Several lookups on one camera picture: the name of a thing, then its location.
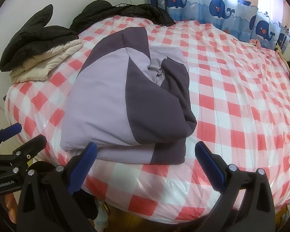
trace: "black puffer jacket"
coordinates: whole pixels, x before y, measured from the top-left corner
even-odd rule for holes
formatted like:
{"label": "black puffer jacket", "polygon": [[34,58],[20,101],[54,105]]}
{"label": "black puffer jacket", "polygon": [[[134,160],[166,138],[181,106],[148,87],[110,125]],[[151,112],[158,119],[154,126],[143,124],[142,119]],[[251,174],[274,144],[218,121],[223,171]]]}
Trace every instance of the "black puffer jacket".
{"label": "black puffer jacket", "polygon": [[24,61],[42,54],[51,48],[78,39],[78,35],[65,27],[45,27],[53,15],[53,5],[48,5],[34,14],[25,25],[13,36],[5,48],[0,70],[11,71]]}
{"label": "black puffer jacket", "polygon": [[80,34],[96,22],[116,15],[146,18],[160,26],[175,24],[168,12],[151,4],[112,6],[107,1],[97,0],[87,5],[83,12],[73,20],[70,30]]}

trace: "wooden floor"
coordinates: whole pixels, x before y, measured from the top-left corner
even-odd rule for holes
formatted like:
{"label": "wooden floor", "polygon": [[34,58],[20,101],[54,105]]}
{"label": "wooden floor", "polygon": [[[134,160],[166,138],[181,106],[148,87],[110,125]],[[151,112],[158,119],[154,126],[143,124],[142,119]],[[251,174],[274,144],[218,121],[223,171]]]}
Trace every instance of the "wooden floor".
{"label": "wooden floor", "polygon": [[109,205],[111,215],[109,227],[104,232],[172,232],[176,225],[166,225],[152,222],[138,216],[121,211]]}

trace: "folded clothes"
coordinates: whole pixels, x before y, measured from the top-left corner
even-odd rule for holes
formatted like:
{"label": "folded clothes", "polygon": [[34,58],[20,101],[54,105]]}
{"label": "folded clothes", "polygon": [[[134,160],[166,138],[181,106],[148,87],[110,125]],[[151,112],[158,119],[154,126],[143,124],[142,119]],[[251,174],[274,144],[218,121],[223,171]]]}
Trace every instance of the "folded clothes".
{"label": "folded clothes", "polygon": [[11,71],[12,84],[46,80],[51,70],[55,69],[68,56],[73,55],[82,46],[82,41],[77,39],[56,46],[41,55],[29,58],[22,66]]}
{"label": "folded clothes", "polygon": [[2,72],[11,71],[33,56],[79,38],[76,32],[65,27],[45,27],[52,15],[53,6],[50,4],[34,14],[13,36],[0,60]]}
{"label": "folded clothes", "polygon": [[181,50],[149,47],[143,27],[105,37],[82,66],[62,121],[65,151],[95,142],[100,159],[183,163],[196,119]]}
{"label": "folded clothes", "polygon": [[124,6],[112,6],[104,0],[97,0],[87,5],[81,14],[79,14],[72,22],[70,30],[82,33],[96,22],[102,21],[113,16],[123,17],[141,17],[151,20],[154,24],[160,26],[172,26],[175,24],[168,12],[151,4],[139,4]]}

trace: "curtain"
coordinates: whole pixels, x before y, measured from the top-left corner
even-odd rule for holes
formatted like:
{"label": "curtain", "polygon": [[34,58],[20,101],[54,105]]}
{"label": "curtain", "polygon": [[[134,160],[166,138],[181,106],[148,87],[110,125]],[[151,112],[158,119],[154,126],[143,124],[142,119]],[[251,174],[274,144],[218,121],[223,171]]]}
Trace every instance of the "curtain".
{"label": "curtain", "polygon": [[284,52],[290,40],[290,6],[285,0],[148,0],[168,11],[174,21],[211,23],[241,41]]}

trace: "red and white checkered sheet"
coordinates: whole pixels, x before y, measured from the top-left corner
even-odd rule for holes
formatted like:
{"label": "red and white checkered sheet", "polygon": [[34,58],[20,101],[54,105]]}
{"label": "red and white checkered sheet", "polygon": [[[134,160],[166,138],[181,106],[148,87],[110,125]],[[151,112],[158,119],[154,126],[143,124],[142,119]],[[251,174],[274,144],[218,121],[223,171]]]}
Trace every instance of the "red and white checkered sheet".
{"label": "red and white checkered sheet", "polygon": [[[182,165],[127,165],[97,160],[84,183],[111,205],[164,223],[206,215],[219,197],[194,156],[203,140],[227,164],[265,169],[277,209],[290,201],[290,82],[278,54],[244,44],[210,24],[177,22],[160,27],[141,18],[116,16],[80,34],[84,47],[53,70],[45,82],[13,85],[5,102],[22,142],[38,134],[48,144],[40,156],[66,164],[59,146],[65,102],[93,47],[105,36],[145,27],[150,45],[179,46],[189,65],[191,107],[198,121],[187,139]],[[236,202],[239,207],[243,192]]]}

